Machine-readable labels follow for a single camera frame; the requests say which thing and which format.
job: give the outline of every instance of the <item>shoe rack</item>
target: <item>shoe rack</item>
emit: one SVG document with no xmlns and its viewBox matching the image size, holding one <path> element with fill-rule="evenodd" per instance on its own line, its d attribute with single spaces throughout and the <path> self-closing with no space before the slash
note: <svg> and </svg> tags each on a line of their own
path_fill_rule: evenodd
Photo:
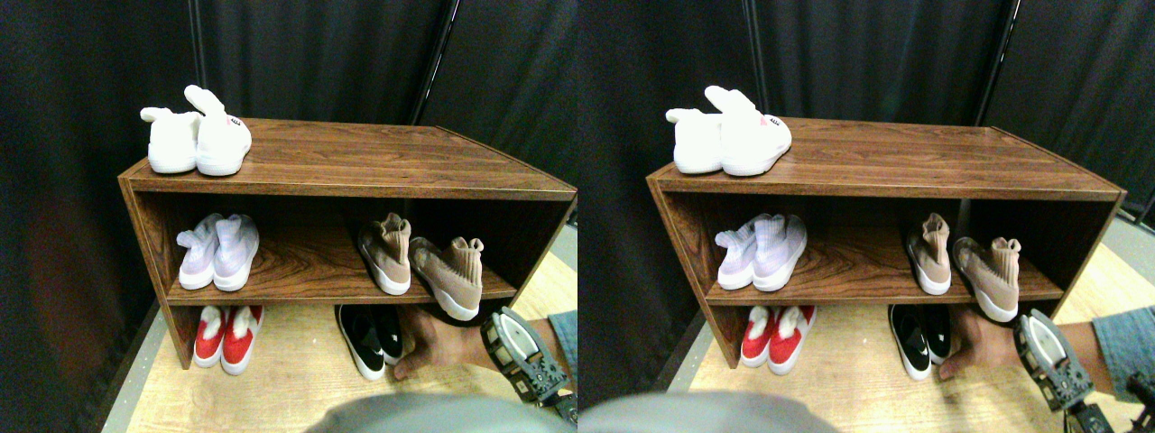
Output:
<svg viewBox="0 0 1155 433">
<path fill-rule="evenodd" d="M 1020 312 L 1053 318 L 1126 194 L 998 128 L 784 120 L 792 147 L 762 176 L 686 176 L 669 164 L 646 178 L 731 368 L 753 305 L 976 303 L 953 263 L 947 293 L 918 288 L 902 241 L 932 211 L 952 245 L 1018 238 Z M 714 236 L 760 212 L 800 216 L 806 251 L 776 292 L 722 290 Z"/>
<path fill-rule="evenodd" d="M 233 176 L 158 174 L 141 159 L 117 178 L 185 368 L 204 305 L 437 303 L 416 275 L 390 296 L 365 270 L 357 230 L 389 211 L 442 248 L 485 242 L 479 321 L 517 299 L 576 202 L 574 187 L 444 128 L 244 120 L 253 147 Z M 247 214 L 261 236 L 236 292 L 177 282 L 177 233 L 211 212 Z"/>
</svg>

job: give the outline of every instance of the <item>hand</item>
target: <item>hand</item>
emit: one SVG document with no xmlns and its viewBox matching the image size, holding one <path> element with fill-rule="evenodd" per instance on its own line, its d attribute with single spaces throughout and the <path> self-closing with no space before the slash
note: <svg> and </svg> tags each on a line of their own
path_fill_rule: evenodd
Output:
<svg viewBox="0 0 1155 433">
<path fill-rule="evenodd" d="M 479 327 L 455 327 L 412 305 L 398 306 L 397 315 L 401 329 L 413 339 L 413 351 L 393 367 L 397 380 L 404 380 L 418 368 L 434 365 L 474 364 L 494 368 L 482 343 Z"/>
<path fill-rule="evenodd" d="M 978 315 L 970 305 L 951 306 L 951 326 L 960 349 L 939 368 L 939 376 L 949 379 L 970 366 L 1021 366 L 1014 349 L 1014 331 Z"/>
</svg>

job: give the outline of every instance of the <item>red and white shoe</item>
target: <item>red and white shoe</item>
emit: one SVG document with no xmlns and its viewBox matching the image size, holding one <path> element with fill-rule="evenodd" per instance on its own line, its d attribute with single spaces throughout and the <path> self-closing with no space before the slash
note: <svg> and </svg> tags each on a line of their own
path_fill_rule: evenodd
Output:
<svg viewBox="0 0 1155 433">
<path fill-rule="evenodd" d="M 221 366 L 225 373 L 238 375 L 245 372 L 248 359 L 253 356 L 253 341 L 264 322 L 264 307 L 237 308 L 230 321 L 230 329 L 224 333 L 224 343 L 221 344 L 224 346 Z"/>
<path fill-rule="evenodd" d="M 750 309 L 750 322 L 746 324 L 746 336 L 742 339 L 742 365 L 751 368 L 761 367 L 770 356 L 770 334 L 775 329 L 774 314 L 763 306 Z"/>
<path fill-rule="evenodd" d="M 791 306 L 778 311 L 775 319 L 777 331 L 769 333 L 770 359 L 766 363 L 774 374 L 790 373 L 798 363 L 802 343 L 806 342 L 806 334 L 814 327 L 817 314 L 818 307 L 813 305 Z"/>
<path fill-rule="evenodd" d="M 196 327 L 196 341 L 193 343 L 193 363 L 196 363 L 198 367 L 208 368 L 221 360 L 226 329 L 229 329 L 229 307 L 217 308 L 209 305 L 201 309 L 201 323 Z"/>
</svg>

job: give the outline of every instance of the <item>slipper ear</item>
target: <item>slipper ear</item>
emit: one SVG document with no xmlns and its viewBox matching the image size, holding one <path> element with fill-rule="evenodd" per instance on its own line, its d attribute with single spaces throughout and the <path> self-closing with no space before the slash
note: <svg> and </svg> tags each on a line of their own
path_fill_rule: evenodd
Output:
<svg viewBox="0 0 1155 433">
<path fill-rule="evenodd" d="M 224 114 L 224 104 L 221 103 L 221 99 L 217 99 L 211 91 L 201 89 L 196 84 L 189 84 L 185 88 L 185 98 L 204 115 Z"/>
<path fill-rule="evenodd" d="M 150 106 L 141 110 L 141 120 L 147 122 L 154 122 L 156 119 L 163 118 L 165 115 L 172 115 L 172 110 L 169 109 L 157 109 Z"/>
</svg>

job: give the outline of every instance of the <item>light wood floor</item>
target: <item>light wood floor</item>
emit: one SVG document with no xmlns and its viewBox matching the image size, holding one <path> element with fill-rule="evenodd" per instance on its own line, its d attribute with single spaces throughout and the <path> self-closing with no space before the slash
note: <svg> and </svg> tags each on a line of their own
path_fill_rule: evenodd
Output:
<svg viewBox="0 0 1155 433">
<path fill-rule="evenodd" d="M 578 275 L 549 254 L 514 311 L 527 320 L 578 308 Z M 499 373 L 474 366 L 430 367 L 396 382 L 371 382 L 353 366 L 333 307 L 274 306 L 248 368 L 181 369 L 166 336 L 133 413 L 129 432 L 299 432 L 335 405 L 402 393 L 470 393 L 517 401 Z"/>
<path fill-rule="evenodd" d="M 1100 245 L 1057 322 L 1080 322 L 1155 304 L 1155 288 Z M 1051 413 L 1021 366 L 975 371 L 940 381 L 912 381 L 902 367 L 886 306 L 820 307 L 793 371 L 776 376 L 766 367 L 730 369 L 714 343 L 691 390 L 777 394 L 805 403 L 845 432 L 1058 432 Z M 1142 410 L 1096 393 L 1117 432 Z"/>
</svg>

